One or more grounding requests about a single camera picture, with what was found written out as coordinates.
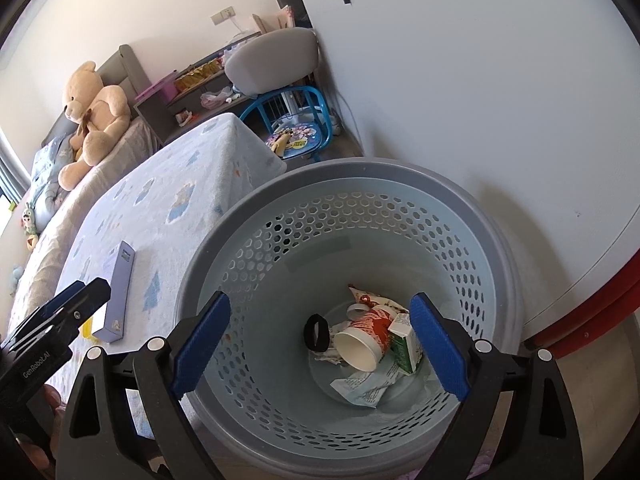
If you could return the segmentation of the person's left hand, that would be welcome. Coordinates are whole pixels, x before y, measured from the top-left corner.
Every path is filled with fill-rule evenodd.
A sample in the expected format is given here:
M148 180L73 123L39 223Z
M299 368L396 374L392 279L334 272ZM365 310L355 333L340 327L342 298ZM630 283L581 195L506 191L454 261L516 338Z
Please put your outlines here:
M66 404L62 401L58 390L50 385L44 385L41 396L46 401L49 412L53 416L51 426L51 439L49 448L54 458L58 457L58 442L60 442L60 434L62 422L65 415ZM20 442L23 452L29 457L32 464L40 472L43 479L55 478L55 464L51 462L47 454L37 445L29 442Z

